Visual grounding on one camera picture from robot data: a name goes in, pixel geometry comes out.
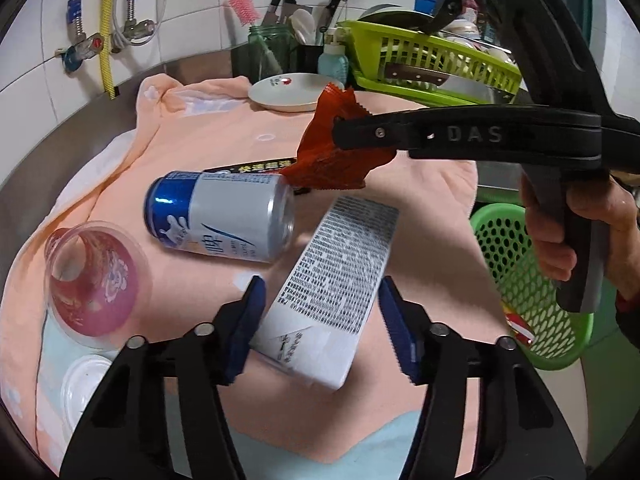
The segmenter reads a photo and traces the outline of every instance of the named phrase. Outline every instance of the screw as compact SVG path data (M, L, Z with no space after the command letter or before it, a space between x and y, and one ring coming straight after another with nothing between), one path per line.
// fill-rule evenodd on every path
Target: screw
M195 335L210 335L213 334L213 325L211 323L200 323L193 331Z
M498 339L498 345L500 345L505 350L515 350L516 342L509 336L505 335Z
M136 348L140 348L144 343L146 343L146 339L141 335L135 335L127 341L127 348L131 348L135 350Z
M433 335L449 335L449 327L444 323L433 323L429 330Z

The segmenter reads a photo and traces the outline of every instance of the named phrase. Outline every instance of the yellow hose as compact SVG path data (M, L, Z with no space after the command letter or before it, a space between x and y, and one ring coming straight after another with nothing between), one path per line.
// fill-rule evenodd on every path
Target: yellow hose
M100 51L100 74L102 75L102 85L104 91L109 94L109 98L116 98L116 91L113 87L113 77L111 76L111 6L113 0L102 0L100 8L100 34L104 46Z

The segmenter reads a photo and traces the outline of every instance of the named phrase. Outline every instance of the white plastic lid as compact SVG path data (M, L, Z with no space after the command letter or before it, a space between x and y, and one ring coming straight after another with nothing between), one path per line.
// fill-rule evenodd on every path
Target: white plastic lid
M325 54L333 54L334 56L344 56L344 45L340 43L325 43L324 44L324 53Z
M99 355L85 355L71 363L62 379L60 405L67 436L76 429L95 389L100 384L111 361Z

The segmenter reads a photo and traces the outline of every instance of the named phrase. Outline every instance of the can lid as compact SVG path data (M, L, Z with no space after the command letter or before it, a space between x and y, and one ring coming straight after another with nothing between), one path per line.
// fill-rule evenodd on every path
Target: can lid
M74 432L95 389L111 361L99 355L85 355L67 369L60 388L60 405L68 436Z
M149 234L156 236L155 229L153 229L151 225L151 208L149 207L149 203L152 199L153 193L156 192L156 188L158 187L158 183L162 180L163 177L159 176L156 178L149 186L149 189L146 190L145 199L142 203L142 218L145 220L146 230L149 231Z

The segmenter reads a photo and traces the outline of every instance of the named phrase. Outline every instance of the soap dispenser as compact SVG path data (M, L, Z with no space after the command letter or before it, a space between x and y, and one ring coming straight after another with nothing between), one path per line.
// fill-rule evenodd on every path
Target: soap dispenser
M324 51L318 58L318 73L337 79L343 85L347 84L349 59L336 28L330 28L324 34Z

